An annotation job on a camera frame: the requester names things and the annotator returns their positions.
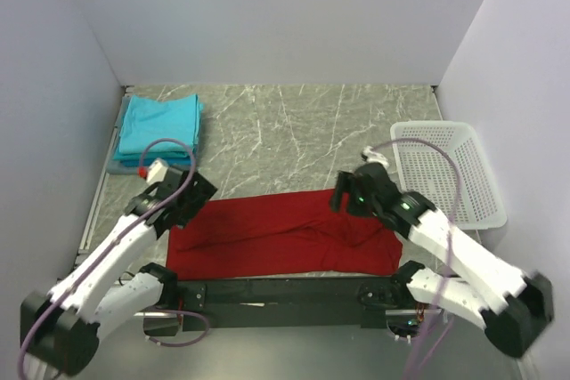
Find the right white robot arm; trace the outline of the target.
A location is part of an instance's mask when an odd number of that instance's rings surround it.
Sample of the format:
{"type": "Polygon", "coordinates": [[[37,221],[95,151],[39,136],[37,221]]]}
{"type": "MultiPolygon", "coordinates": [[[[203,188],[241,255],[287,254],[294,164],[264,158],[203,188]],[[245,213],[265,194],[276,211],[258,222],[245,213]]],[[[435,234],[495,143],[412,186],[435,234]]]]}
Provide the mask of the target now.
{"type": "Polygon", "coordinates": [[[420,193],[399,191],[382,164],[339,172],[330,208],[377,218],[456,274],[448,279],[407,262],[403,278],[390,288],[398,306],[431,303],[482,329],[496,349],[514,359],[522,358],[553,322],[548,278],[539,272],[528,275],[495,256],[420,193]]]}

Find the red t shirt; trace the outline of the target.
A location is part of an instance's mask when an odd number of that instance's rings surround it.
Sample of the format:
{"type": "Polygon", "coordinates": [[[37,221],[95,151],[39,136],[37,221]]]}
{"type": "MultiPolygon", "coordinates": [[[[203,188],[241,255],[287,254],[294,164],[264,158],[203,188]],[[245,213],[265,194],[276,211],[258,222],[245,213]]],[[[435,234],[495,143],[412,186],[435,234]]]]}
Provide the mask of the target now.
{"type": "Polygon", "coordinates": [[[387,276],[403,245],[373,217],[334,212],[332,190],[209,201],[168,236],[166,265],[182,280],[335,271],[387,276]]]}

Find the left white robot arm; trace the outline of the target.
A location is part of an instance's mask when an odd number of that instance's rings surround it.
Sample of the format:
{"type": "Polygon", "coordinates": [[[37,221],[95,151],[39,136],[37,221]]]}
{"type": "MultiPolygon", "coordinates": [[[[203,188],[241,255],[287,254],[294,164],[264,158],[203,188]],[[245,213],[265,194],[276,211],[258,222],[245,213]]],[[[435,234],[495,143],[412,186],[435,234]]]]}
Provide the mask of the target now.
{"type": "Polygon", "coordinates": [[[190,168],[156,163],[142,171],[146,189],[130,199],[108,237],[46,294],[20,306],[21,379],[76,376],[101,341],[136,313],[165,313],[176,327],[183,307],[177,276],[149,263],[124,286],[116,280],[165,232],[182,228],[214,196],[216,187],[190,168]]]}

